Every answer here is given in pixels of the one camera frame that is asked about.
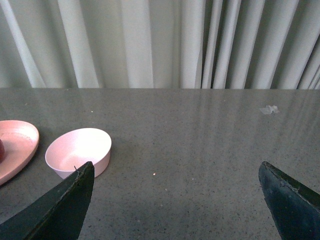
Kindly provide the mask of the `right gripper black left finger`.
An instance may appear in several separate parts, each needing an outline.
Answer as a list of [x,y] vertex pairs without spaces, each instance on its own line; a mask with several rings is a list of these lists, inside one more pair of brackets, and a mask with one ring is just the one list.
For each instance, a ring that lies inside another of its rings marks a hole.
[[91,202],[95,168],[87,162],[0,225],[2,240],[76,240]]

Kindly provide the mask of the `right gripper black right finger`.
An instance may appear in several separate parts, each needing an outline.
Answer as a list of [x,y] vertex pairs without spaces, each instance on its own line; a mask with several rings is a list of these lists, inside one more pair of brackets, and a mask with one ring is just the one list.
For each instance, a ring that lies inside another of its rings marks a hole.
[[320,195],[267,161],[258,179],[264,200],[283,240],[320,238]]

